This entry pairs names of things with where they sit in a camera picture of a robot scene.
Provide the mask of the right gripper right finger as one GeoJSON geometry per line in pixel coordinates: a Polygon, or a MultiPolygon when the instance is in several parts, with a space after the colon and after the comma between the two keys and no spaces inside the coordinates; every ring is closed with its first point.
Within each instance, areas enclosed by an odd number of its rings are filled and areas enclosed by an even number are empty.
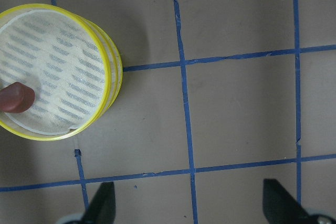
{"type": "Polygon", "coordinates": [[[323,214],[310,215],[276,179],[264,179],[263,214],[270,224],[335,223],[323,214]]]}

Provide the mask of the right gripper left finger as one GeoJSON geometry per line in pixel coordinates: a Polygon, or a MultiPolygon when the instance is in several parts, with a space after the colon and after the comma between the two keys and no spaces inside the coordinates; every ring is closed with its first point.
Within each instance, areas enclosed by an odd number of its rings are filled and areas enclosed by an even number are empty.
{"type": "Polygon", "coordinates": [[[79,223],[114,223],[116,197],[114,182],[102,183],[79,223]]]}

